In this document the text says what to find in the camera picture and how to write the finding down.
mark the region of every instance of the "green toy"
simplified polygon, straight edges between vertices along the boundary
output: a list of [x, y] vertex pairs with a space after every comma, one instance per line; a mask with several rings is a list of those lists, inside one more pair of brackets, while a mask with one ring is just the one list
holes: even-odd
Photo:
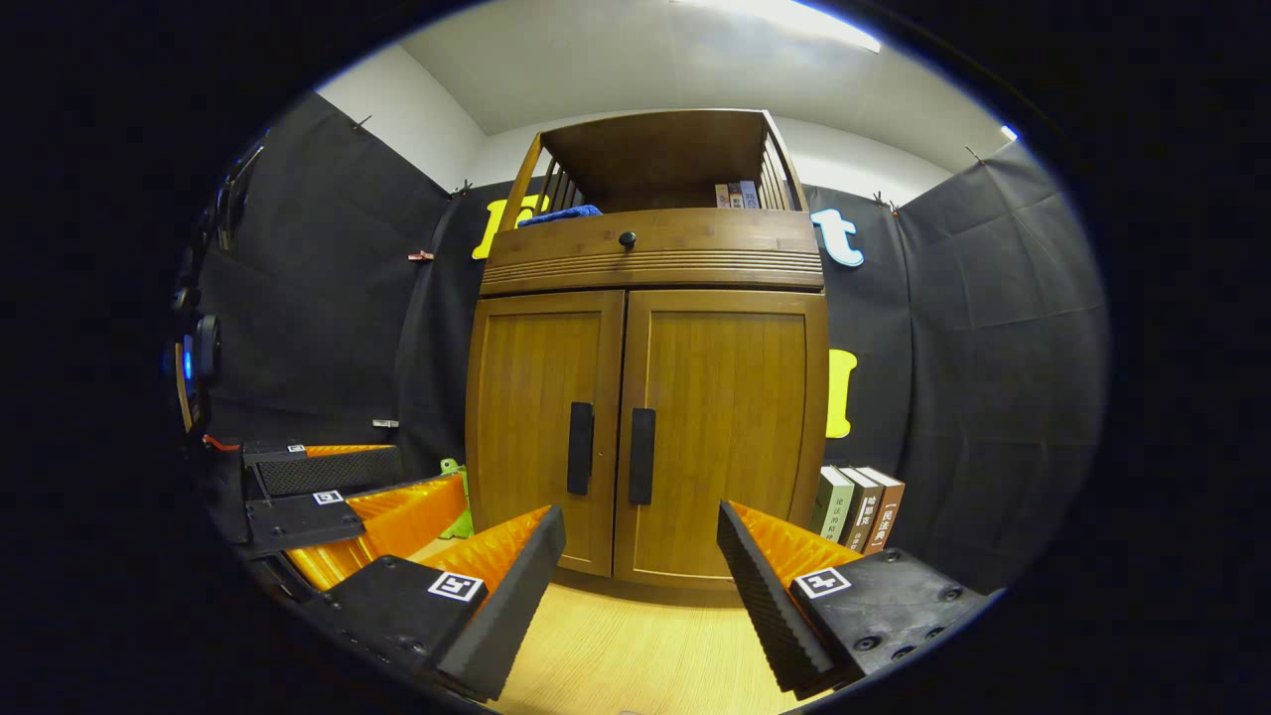
[[[463, 480], [464, 480], [464, 500], [466, 502], [468, 500], [468, 467], [465, 467], [465, 466], [455, 462], [454, 460], [442, 460], [441, 461], [441, 476], [454, 475], [455, 472], [459, 472], [460, 475], [463, 475]], [[468, 503], [468, 509], [464, 509], [464, 513], [460, 514], [458, 519], [455, 519], [455, 523], [450, 525], [450, 528], [446, 530], [445, 532], [442, 532], [441, 536], [437, 537], [437, 538], [455, 538], [455, 537], [468, 538], [470, 536], [473, 536], [473, 508], [472, 508], [472, 503], [469, 502]]]

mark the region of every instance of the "black door handle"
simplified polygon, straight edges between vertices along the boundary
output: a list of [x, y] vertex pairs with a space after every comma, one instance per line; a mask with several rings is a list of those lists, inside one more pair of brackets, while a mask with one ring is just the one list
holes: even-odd
[[569, 467], [566, 472], [566, 491], [587, 497], [591, 479], [591, 433], [595, 414], [590, 403], [569, 405]]
[[632, 462], [627, 499], [632, 504], [653, 504], [653, 434], [657, 413], [644, 408], [632, 410]]

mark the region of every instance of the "ceiling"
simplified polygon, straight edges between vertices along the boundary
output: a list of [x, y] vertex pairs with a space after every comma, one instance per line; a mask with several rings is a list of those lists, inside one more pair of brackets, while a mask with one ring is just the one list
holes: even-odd
[[1003, 122], [923, 63], [671, 0], [496, 0], [399, 41], [493, 135], [652, 108], [730, 107], [858, 133], [949, 171]]

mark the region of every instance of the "cabinet door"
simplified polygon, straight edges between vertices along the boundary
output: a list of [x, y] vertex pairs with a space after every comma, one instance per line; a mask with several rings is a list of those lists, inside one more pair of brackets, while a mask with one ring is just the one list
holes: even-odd
[[[732, 588], [716, 545], [719, 500], [801, 527], [811, 517], [825, 452], [825, 296], [633, 291], [627, 314], [614, 577]], [[649, 418], [644, 484], [633, 472], [648, 461]]]
[[[610, 575], [623, 291], [479, 300], [468, 366], [466, 458], [480, 531], [564, 511], [561, 566]], [[586, 494], [567, 484], [571, 406], [592, 408]]]

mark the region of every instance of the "wooden floor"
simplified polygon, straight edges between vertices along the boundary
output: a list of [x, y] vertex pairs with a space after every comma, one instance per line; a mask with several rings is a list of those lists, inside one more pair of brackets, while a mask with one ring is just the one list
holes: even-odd
[[[435, 541], [412, 560], [455, 544]], [[777, 687], [736, 592], [566, 569], [543, 594], [503, 695], [486, 704], [503, 715], [774, 715], [797, 705]]]

